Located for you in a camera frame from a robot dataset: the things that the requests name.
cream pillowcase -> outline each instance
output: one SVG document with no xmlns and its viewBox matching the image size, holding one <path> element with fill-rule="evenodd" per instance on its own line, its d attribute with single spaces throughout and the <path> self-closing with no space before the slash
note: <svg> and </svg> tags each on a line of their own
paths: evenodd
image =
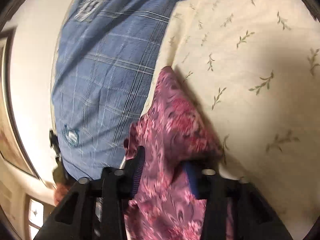
<svg viewBox="0 0 320 240">
<path fill-rule="evenodd" d="M 179 2 L 160 49 L 226 154 L 294 239 L 320 215 L 320 24 L 301 0 Z"/>
</svg>

pink floral fabric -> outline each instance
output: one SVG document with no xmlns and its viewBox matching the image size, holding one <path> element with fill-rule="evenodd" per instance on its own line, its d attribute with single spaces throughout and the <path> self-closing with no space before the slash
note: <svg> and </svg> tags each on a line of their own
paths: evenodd
<svg viewBox="0 0 320 240">
<path fill-rule="evenodd" d="M 152 106 L 131 124 L 125 140 L 126 158 L 138 145 L 146 159 L 140 186 L 125 215 L 132 239 L 199 240 L 206 200 L 191 193 L 181 161 L 201 157 L 220 158 L 218 138 L 209 133 L 197 110 L 182 91 L 170 66 L 162 69 Z M 233 239 L 231 205 L 226 221 L 227 239 Z"/>
</svg>

embroidered logo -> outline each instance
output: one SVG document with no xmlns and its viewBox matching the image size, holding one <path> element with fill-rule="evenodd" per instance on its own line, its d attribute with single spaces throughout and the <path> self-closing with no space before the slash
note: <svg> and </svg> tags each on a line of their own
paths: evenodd
<svg viewBox="0 0 320 240">
<path fill-rule="evenodd" d="M 103 1 L 104 0 L 83 0 L 78 6 L 75 19 L 80 22 L 84 21 L 103 3 Z"/>
<path fill-rule="evenodd" d="M 70 147 L 79 145 L 79 131 L 65 125 L 63 130 L 63 138 L 67 141 Z"/>
</svg>

framed picture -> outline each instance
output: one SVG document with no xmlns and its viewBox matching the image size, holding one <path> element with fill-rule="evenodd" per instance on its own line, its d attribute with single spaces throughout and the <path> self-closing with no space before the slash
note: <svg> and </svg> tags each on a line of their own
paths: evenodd
<svg viewBox="0 0 320 240">
<path fill-rule="evenodd" d="M 15 29 L 0 33 L 0 153 L 5 161 L 39 179 L 20 139 L 10 98 L 10 55 Z"/>
</svg>

